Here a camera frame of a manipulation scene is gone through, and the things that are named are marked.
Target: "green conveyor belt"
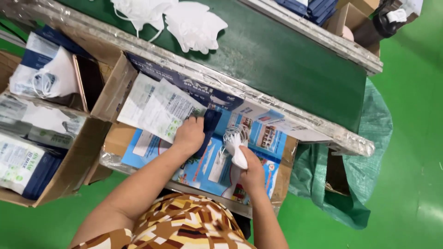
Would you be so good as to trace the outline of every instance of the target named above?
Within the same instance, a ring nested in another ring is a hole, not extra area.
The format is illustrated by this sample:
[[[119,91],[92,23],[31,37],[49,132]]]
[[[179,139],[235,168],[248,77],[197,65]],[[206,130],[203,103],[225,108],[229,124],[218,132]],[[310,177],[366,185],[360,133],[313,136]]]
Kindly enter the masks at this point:
[[[109,0],[58,0],[102,22],[136,35],[131,22],[114,14]],[[304,35],[236,0],[198,0],[225,20],[219,49],[183,53],[166,29],[153,42],[164,49],[231,76],[263,93],[358,132],[366,72]],[[140,38],[156,34],[146,24]]]

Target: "patterned shirt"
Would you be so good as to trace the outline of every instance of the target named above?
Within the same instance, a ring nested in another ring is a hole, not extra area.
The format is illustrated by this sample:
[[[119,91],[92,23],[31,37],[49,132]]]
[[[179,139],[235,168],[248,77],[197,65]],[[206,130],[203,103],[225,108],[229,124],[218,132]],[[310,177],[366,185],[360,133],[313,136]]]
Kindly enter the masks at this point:
[[[132,231],[118,229],[74,249],[255,249],[232,213],[201,196],[170,194],[154,201]]]

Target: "woman's left hand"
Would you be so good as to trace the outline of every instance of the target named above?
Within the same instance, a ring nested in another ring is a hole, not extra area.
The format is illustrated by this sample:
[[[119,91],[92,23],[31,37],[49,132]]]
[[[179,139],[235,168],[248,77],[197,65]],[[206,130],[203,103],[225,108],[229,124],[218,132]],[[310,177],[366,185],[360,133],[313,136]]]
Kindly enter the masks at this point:
[[[182,126],[177,129],[175,134],[174,148],[179,153],[183,153],[187,157],[191,157],[202,146],[205,139],[203,133],[203,117],[189,117]]]

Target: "woman's right hand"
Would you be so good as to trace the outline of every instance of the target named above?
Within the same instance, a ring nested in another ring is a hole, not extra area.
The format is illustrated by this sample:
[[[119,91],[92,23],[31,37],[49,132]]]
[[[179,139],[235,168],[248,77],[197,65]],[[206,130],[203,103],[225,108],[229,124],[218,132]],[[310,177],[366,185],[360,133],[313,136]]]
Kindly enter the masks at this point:
[[[251,198],[265,194],[264,169],[258,157],[247,147],[241,145],[241,151],[248,161],[248,169],[240,174],[241,185]]]

